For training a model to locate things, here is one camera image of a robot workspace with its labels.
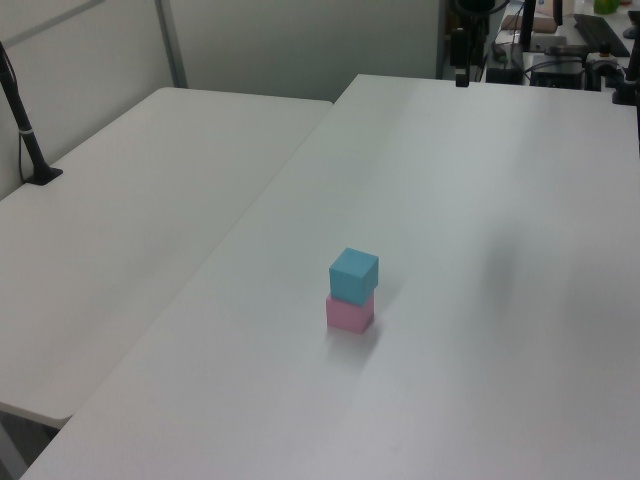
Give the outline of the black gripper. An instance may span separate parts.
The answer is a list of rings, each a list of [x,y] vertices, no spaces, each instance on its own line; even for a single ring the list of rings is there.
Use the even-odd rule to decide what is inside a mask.
[[[465,30],[456,28],[450,34],[450,65],[455,69],[465,68]],[[456,87],[467,88],[469,76],[461,70],[455,71]]]

